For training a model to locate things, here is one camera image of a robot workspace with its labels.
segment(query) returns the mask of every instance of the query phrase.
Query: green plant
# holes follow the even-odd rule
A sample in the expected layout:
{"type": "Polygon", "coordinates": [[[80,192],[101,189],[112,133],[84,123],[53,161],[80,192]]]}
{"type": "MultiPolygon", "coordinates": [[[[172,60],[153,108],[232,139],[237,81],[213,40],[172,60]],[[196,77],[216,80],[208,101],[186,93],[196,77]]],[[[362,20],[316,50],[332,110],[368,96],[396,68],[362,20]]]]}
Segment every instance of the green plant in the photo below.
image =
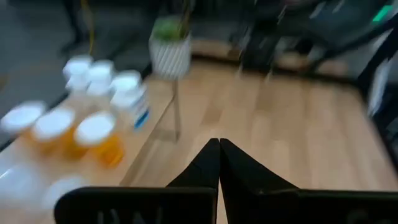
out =
{"type": "Polygon", "coordinates": [[[184,10],[180,18],[166,17],[156,20],[153,35],[157,40],[173,42],[183,40],[189,33],[190,0],[184,0],[184,10]]]}

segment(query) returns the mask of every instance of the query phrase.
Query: cable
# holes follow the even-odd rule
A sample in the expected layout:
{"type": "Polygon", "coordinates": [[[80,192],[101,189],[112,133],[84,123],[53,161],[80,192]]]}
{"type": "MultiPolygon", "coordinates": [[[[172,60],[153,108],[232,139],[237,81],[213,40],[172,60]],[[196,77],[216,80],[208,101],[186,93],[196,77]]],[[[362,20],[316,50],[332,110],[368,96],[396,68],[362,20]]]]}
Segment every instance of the cable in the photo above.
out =
{"type": "Polygon", "coordinates": [[[88,27],[89,32],[89,41],[90,41],[90,48],[88,49],[88,54],[93,53],[93,46],[94,46],[94,24],[93,24],[93,13],[90,10],[90,6],[88,5],[88,0],[80,0],[81,8],[85,13],[85,23],[88,27]]]}

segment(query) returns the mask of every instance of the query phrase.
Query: table leg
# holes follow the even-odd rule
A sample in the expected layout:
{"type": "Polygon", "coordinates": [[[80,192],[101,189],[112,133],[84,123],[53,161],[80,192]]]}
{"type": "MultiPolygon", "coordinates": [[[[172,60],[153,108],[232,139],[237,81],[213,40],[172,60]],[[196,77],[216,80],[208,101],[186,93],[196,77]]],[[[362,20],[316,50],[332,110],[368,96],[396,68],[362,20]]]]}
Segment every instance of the table leg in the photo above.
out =
{"type": "Polygon", "coordinates": [[[174,131],[175,131],[175,141],[177,142],[180,138],[181,133],[181,114],[180,114],[180,101],[178,93],[178,80],[173,81],[173,103],[174,103],[174,131]]]}

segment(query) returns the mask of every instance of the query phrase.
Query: blue label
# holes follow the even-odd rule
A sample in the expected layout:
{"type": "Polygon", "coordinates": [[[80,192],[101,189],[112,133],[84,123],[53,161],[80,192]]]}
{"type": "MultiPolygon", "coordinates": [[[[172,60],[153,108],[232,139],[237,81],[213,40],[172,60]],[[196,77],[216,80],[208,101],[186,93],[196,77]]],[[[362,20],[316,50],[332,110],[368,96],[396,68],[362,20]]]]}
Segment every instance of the blue label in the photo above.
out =
{"type": "Polygon", "coordinates": [[[134,129],[139,129],[141,128],[145,122],[148,120],[149,117],[149,109],[147,109],[144,114],[137,119],[136,123],[134,124],[134,129]]]}

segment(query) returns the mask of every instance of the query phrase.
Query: wooden table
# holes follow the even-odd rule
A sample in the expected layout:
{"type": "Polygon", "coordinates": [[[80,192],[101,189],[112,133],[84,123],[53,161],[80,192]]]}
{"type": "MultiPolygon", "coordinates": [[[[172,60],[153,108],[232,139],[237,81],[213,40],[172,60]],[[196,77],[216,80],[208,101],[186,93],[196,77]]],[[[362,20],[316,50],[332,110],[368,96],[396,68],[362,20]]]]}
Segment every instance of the wooden table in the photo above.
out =
{"type": "MultiPolygon", "coordinates": [[[[121,163],[114,169],[106,169],[98,164],[98,161],[92,154],[88,153],[83,159],[76,162],[66,161],[60,154],[53,154],[49,157],[43,157],[33,148],[27,147],[20,139],[16,139],[2,153],[0,153],[0,165],[4,170],[4,166],[12,167],[18,164],[32,164],[43,174],[44,178],[50,184],[66,175],[80,175],[89,185],[101,186],[120,186],[129,185],[134,177],[134,171],[137,167],[135,162],[140,164],[139,153],[150,138],[151,133],[157,126],[157,123],[164,114],[167,106],[172,99],[171,84],[158,80],[148,80],[147,95],[150,105],[150,115],[146,124],[139,131],[123,132],[123,144],[125,156],[121,163]]],[[[59,106],[73,105],[69,99],[63,101],[59,106]]],[[[26,215],[21,212],[8,213],[0,216],[0,223],[22,223],[20,220],[27,220],[26,215]]],[[[48,214],[44,220],[42,217],[30,223],[52,223],[52,214],[48,214]]]]}

